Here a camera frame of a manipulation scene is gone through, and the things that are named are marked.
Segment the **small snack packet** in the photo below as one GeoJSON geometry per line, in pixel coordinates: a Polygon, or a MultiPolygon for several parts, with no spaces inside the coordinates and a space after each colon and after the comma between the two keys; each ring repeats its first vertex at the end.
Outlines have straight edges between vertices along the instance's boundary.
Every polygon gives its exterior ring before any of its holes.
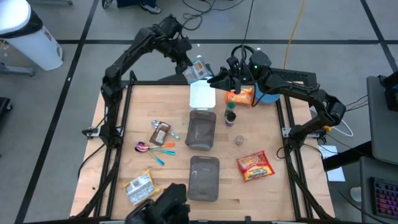
{"type": "Polygon", "coordinates": [[[243,88],[240,94],[235,94],[234,90],[226,92],[225,102],[234,102],[240,105],[251,106],[253,101],[253,88],[243,88]]]}
{"type": "Polygon", "coordinates": [[[254,178],[275,174],[264,151],[237,159],[237,162],[245,182],[254,178]]]}
{"type": "Polygon", "coordinates": [[[188,67],[183,72],[188,84],[212,75],[211,72],[207,70],[203,57],[199,57],[197,60],[193,61],[192,64],[191,67],[188,67]]]}
{"type": "Polygon", "coordinates": [[[137,205],[160,192],[160,189],[154,186],[149,170],[145,170],[144,174],[127,183],[124,189],[133,205],[137,205]]]}
{"type": "Polygon", "coordinates": [[[167,132],[170,130],[171,126],[165,122],[159,121],[159,125],[155,129],[155,132],[149,139],[149,142],[154,143],[157,146],[161,146],[164,143],[164,138],[167,132]]]}

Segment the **blue bowl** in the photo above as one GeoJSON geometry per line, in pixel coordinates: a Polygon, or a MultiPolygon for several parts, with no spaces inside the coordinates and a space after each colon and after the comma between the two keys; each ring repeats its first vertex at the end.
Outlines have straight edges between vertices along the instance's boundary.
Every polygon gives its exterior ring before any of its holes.
{"type": "MultiPolygon", "coordinates": [[[[255,102],[257,102],[257,100],[262,96],[263,93],[259,90],[257,83],[255,84],[254,89],[256,90],[256,95],[254,98],[256,99],[255,102]]],[[[275,95],[265,94],[259,103],[270,104],[279,100],[279,98],[280,94],[275,94],[275,95]]]]}

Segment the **wooden table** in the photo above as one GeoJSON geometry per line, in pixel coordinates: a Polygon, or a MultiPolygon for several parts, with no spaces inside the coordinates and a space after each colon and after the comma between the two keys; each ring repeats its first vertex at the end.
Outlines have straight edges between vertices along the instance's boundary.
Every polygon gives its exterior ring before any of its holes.
{"type": "MultiPolygon", "coordinates": [[[[311,118],[308,104],[296,99],[292,99],[291,102],[296,124],[307,122],[311,118]]],[[[237,106],[235,109],[237,118],[232,128],[226,128],[224,125],[225,106],[225,91],[216,90],[217,121],[214,146],[209,152],[194,151],[184,143],[189,124],[189,86],[134,85],[114,195],[112,219],[123,219],[134,209],[123,186],[141,175],[144,170],[150,169],[157,187],[166,188],[172,182],[188,185],[190,158],[212,156],[220,160],[219,197],[215,202],[188,200],[191,206],[189,214],[191,220],[244,220],[244,216],[248,215],[257,221],[294,220],[286,164],[284,160],[275,156],[278,148],[282,146],[275,104],[257,105],[255,108],[237,106]],[[155,152],[165,162],[164,166],[159,165],[150,155],[134,150],[138,141],[149,142],[154,132],[150,123],[153,119],[171,124],[172,131],[181,137],[180,140],[170,135],[166,137],[166,142],[176,143],[173,148],[176,151],[174,157],[155,152]],[[247,139],[242,146],[234,143],[237,135],[242,135],[247,139]],[[236,159],[261,150],[266,152],[275,174],[245,183],[238,170],[236,159]]],[[[285,107],[283,110],[286,126],[289,126],[285,107]]],[[[99,97],[93,126],[103,118],[103,111],[104,102],[102,97],[99,97]]],[[[318,147],[314,139],[308,139],[305,143],[318,147]]],[[[89,140],[85,157],[100,145],[102,142],[99,138],[89,140]]],[[[82,169],[71,215],[80,212],[96,192],[94,189],[98,188],[104,152],[105,150],[102,150],[82,169]]],[[[308,146],[304,146],[301,152],[309,190],[325,211],[334,216],[320,153],[308,146]]],[[[297,192],[301,214],[304,217],[303,198],[298,187],[297,192]]],[[[105,213],[107,199],[108,193],[105,192],[101,214],[105,213]]]]}

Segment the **chip bag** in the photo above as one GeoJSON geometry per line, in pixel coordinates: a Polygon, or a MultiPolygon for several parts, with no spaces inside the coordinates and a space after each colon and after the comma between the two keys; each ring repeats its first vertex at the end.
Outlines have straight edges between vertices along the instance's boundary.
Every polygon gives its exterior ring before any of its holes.
{"type": "Polygon", "coordinates": [[[188,84],[213,75],[209,70],[207,70],[203,57],[198,57],[196,60],[194,60],[192,62],[192,66],[188,67],[183,74],[187,79],[188,84]]]}
{"type": "Polygon", "coordinates": [[[160,189],[154,186],[149,170],[146,170],[144,174],[127,183],[124,189],[133,205],[137,205],[160,192],[160,189]]]}
{"type": "Polygon", "coordinates": [[[237,162],[245,182],[254,178],[275,174],[264,151],[237,159],[237,162]]]}
{"type": "Polygon", "coordinates": [[[240,105],[249,105],[253,101],[253,88],[243,88],[240,94],[235,94],[234,90],[226,92],[225,102],[234,102],[240,105]]]}

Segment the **metal spoon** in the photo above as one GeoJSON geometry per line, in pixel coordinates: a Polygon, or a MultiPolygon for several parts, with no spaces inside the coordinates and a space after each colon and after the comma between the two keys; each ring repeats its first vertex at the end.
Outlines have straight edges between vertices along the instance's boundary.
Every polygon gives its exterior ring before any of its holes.
{"type": "MultiPolygon", "coordinates": [[[[152,126],[153,126],[154,128],[157,128],[158,125],[159,125],[159,121],[157,121],[157,120],[153,120],[153,121],[152,121],[152,126]]],[[[170,134],[171,136],[175,137],[176,139],[180,139],[180,136],[176,135],[176,134],[175,134],[174,132],[172,132],[172,131],[167,131],[167,133],[170,134]]]]}

